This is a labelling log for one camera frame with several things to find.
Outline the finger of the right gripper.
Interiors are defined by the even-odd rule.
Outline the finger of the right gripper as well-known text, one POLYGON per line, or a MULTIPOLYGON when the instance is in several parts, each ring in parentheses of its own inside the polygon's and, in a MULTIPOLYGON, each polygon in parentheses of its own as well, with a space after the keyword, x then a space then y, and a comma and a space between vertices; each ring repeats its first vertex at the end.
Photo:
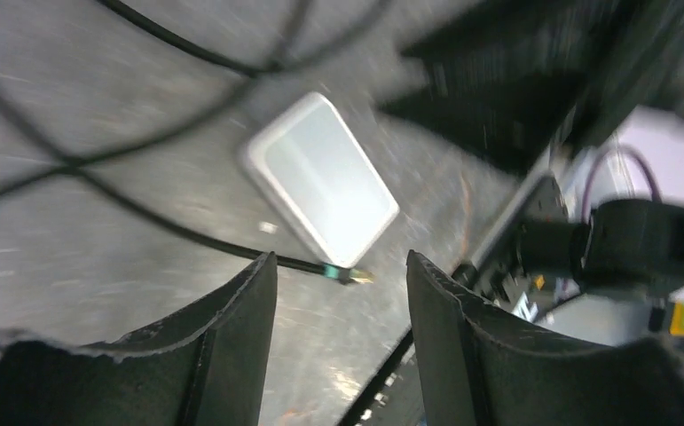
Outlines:
POLYGON ((683 18, 684 1, 484 1, 402 49, 426 84, 378 109, 524 175, 580 146, 683 18))

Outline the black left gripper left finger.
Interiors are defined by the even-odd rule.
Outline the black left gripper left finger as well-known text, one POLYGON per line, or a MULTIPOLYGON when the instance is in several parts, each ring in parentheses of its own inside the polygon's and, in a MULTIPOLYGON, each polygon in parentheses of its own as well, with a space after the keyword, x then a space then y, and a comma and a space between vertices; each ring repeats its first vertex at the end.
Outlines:
POLYGON ((0 425, 256 425, 277 304, 264 253, 114 342, 0 329, 0 425))

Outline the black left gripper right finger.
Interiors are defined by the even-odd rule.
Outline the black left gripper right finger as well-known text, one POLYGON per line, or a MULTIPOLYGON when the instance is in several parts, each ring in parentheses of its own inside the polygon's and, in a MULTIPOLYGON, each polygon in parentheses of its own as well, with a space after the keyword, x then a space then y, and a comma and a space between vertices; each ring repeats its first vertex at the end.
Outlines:
POLYGON ((406 273, 430 425, 684 425, 684 337, 606 346, 501 310, 421 253, 406 273))

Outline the white plastic box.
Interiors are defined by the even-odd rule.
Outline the white plastic box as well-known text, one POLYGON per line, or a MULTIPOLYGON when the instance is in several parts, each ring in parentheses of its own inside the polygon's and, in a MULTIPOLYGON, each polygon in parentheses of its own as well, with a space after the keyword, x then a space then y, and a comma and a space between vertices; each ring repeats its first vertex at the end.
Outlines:
POLYGON ((246 173, 323 263, 351 268, 399 205, 334 104, 299 98, 243 147, 246 173))

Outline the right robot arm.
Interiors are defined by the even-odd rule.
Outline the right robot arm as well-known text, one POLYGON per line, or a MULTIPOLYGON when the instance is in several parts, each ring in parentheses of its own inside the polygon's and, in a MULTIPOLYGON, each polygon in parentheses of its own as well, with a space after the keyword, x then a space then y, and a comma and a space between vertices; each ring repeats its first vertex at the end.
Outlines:
POLYGON ((429 425, 684 425, 684 336, 607 346, 506 309, 508 280, 575 281, 650 305, 684 284, 684 205, 624 198, 561 214, 543 158, 597 148, 684 62, 684 1, 482 1, 412 40, 423 91, 383 111, 446 137, 524 189, 470 260, 411 251, 406 285, 429 425))

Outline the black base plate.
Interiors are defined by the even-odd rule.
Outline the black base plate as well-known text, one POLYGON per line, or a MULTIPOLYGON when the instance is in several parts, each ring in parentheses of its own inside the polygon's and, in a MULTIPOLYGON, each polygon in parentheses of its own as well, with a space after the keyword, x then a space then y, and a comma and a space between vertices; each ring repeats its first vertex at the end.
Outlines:
POLYGON ((405 332, 338 423, 348 426, 426 423, 411 330, 405 332))

